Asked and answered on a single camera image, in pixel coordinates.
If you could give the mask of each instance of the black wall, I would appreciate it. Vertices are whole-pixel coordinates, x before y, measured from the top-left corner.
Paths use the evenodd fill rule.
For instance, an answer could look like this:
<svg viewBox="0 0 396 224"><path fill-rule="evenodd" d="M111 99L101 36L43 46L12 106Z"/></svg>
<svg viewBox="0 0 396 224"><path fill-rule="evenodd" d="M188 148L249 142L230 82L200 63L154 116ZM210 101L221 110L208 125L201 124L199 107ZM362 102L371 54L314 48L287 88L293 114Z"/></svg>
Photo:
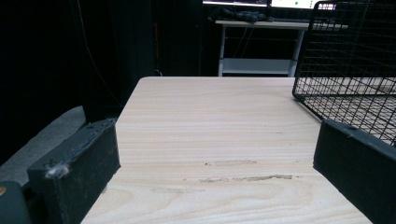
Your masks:
<svg viewBox="0 0 396 224"><path fill-rule="evenodd" d="M116 118L154 74L150 1L0 2L0 164L68 109Z"/></svg>
<svg viewBox="0 0 396 224"><path fill-rule="evenodd" d="M158 69L164 76L201 75L202 0L153 0Z"/></svg>
<svg viewBox="0 0 396 224"><path fill-rule="evenodd" d="M202 10L201 75L205 77L216 77L219 71L221 25L208 20L215 8L205 6Z"/></svg>

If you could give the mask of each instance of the cable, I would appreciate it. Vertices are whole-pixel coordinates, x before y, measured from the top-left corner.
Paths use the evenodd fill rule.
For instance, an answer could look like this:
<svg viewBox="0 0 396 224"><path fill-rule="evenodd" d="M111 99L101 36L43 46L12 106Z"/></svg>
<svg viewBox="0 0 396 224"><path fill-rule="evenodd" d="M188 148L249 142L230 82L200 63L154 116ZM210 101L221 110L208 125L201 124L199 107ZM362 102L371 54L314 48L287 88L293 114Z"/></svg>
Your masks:
<svg viewBox="0 0 396 224"><path fill-rule="evenodd" d="M239 50L239 47L241 46L241 43L242 43L242 40L244 39L244 37L245 37L245 34L247 33L247 27L245 28L245 32L244 32L244 34L242 35L242 37L241 37L241 39L239 40L239 44L238 44L238 47L236 47L236 50L235 50L235 53L233 54L233 57L235 58L235 56L236 56L236 53L238 52L238 50Z"/></svg>
<svg viewBox="0 0 396 224"><path fill-rule="evenodd" d="M245 55L245 51L247 50L247 47L248 47L248 41L250 40L251 34L253 34L253 30L254 30L254 28L251 28L251 31L247 37L247 43L245 44L244 51L242 52L241 58L243 58Z"/></svg>
<svg viewBox="0 0 396 224"><path fill-rule="evenodd" d="M158 74L160 74L160 77L163 77L163 73L159 69L154 70L154 72L157 72Z"/></svg>
<svg viewBox="0 0 396 224"><path fill-rule="evenodd" d="M84 26L84 20L82 19L81 7L80 7L80 5L79 5L79 0L77 0L77 2L78 2L78 14L79 14L79 17L80 17L80 19L81 19L81 26L82 26L82 33L83 33L82 35L84 36L85 48L87 49L88 54L90 55L90 59L91 59L93 68L94 68L94 70L95 70L95 72L96 72L96 75L99 76L99 78L101 79L102 83L104 84L104 86L105 86L107 92L110 94L111 98L112 98L118 105L120 105L122 108L124 108L125 105L123 105L123 104L117 99L117 97L114 95L113 91L107 86L106 81L103 79L103 77L102 77L102 75L100 74L98 68L96 67L96 63L95 63L95 61L93 60L93 57L92 57L92 55L91 55L90 48L89 48L89 46L88 46L88 41L87 41L87 36L86 36L85 26Z"/></svg>

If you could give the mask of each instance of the wood grain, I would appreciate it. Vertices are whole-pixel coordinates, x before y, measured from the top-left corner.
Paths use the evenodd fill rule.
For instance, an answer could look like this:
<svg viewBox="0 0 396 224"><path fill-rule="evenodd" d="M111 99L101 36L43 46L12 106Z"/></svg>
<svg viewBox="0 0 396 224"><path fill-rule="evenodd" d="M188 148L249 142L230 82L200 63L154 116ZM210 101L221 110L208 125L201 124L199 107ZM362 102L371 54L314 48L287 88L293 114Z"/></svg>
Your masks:
<svg viewBox="0 0 396 224"><path fill-rule="evenodd" d="M121 168L84 223L370 223L312 168L319 120L294 78L146 77Z"/></svg>

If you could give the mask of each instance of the computer monitor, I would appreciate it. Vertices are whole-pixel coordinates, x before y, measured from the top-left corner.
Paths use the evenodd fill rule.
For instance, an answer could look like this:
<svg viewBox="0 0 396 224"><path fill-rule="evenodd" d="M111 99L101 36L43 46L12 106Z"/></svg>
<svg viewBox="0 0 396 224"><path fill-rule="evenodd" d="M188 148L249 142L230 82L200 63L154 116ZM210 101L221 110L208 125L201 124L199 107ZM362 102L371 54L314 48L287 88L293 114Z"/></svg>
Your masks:
<svg viewBox="0 0 396 224"><path fill-rule="evenodd" d="M313 9L319 0L272 0L271 7L291 7ZM333 4L327 4L323 9L332 9Z"/></svg>

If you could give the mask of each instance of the wire mesh cage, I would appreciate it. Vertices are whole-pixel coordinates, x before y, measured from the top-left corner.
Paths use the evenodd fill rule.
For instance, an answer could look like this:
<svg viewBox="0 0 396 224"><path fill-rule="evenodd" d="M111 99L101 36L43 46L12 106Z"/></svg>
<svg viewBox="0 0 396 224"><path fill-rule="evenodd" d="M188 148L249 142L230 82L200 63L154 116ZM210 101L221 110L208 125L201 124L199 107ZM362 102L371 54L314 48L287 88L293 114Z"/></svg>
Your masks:
<svg viewBox="0 0 396 224"><path fill-rule="evenodd" d="M320 119L395 146L396 1L318 2L295 76L294 97Z"/></svg>

